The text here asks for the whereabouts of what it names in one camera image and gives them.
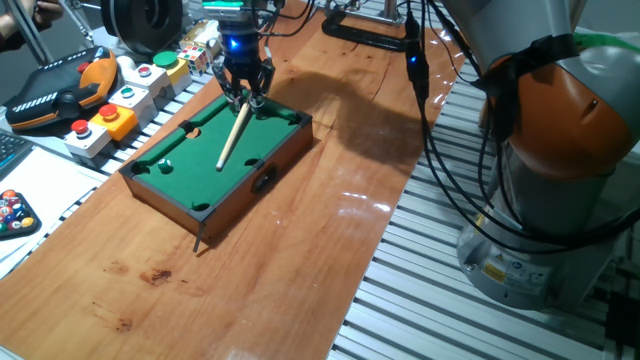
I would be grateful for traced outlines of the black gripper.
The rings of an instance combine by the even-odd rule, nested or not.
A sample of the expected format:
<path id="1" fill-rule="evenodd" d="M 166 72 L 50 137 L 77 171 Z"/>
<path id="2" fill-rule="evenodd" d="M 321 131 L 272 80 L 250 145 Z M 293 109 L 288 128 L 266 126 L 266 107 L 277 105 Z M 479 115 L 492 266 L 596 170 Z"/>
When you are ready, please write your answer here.
<path id="1" fill-rule="evenodd" d="M 252 109 L 261 108 L 271 88 L 275 67 L 271 58 L 260 58 L 256 23 L 251 20 L 220 21 L 218 30 L 224 61 L 215 60 L 212 72 L 227 102 L 232 109 L 240 109 L 243 95 L 240 83 L 234 78 L 251 78 L 249 104 Z M 225 68 L 231 78 L 226 76 Z"/>

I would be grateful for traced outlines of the person hand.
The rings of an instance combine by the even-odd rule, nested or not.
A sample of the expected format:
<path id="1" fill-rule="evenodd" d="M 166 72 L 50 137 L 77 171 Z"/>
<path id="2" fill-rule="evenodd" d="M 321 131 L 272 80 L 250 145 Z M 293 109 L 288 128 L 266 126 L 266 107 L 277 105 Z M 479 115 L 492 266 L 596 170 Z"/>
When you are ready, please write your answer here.
<path id="1" fill-rule="evenodd" d="M 33 19 L 40 26 L 50 26 L 64 16 L 65 10 L 59 0 L 36 0 Z"/>

